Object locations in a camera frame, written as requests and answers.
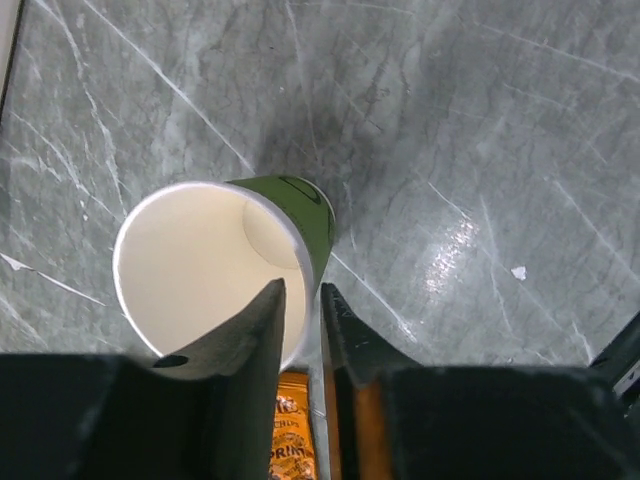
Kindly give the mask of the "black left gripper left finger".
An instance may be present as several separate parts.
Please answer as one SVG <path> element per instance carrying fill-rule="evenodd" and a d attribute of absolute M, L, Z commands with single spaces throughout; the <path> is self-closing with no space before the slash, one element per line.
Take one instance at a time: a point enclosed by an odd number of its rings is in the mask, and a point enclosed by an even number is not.
<path fill-rule="evenodd" d="M 264 479 L 285 285 L 156 361 L 113 354 L 1 358 L 5 479 Z"/>

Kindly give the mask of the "orange chips bag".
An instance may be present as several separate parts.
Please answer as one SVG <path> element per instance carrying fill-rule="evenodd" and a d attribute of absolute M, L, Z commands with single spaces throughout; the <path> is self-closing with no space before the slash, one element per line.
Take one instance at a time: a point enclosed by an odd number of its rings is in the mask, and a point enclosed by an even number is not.
<path fill-rule="evenodd" d="M 276 395 L 269 478 L 317 479 L 316 453 L 311 429 L 309 377 L 283 372 Z"/>

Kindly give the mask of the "green paper coffee cup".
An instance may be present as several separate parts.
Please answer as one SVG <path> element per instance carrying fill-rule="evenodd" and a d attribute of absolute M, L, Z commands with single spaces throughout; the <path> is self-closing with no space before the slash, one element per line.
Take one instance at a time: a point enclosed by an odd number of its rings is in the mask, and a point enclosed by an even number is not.
<path fill-rule="evenodd" d="M 282 279 L 286 370 L 308 337 L 334 237 L 328 197 L 301 177 L 183 182 L 149 195 L 124 220 L 112 257 L 115 291 L 132 328 L 164 357 Z"/>

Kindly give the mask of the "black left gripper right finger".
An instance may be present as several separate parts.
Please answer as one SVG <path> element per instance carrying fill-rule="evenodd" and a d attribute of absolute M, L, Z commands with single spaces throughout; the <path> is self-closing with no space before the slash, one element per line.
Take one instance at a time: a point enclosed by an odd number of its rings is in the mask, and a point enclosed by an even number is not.
<path fill-rule="evenodd" d="M 321 287 L 334 479 L 635 479 L 639 399 L 590 365 L 423 366 Z"/>

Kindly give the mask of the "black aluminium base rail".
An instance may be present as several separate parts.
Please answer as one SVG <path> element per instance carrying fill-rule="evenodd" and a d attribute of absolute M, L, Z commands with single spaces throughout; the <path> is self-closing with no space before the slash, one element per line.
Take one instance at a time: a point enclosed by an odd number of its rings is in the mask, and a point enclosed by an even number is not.
<path fill-rule="evenodd" d="M 591 362 L 625 405 L 639 399 L 639 314 Z"/>

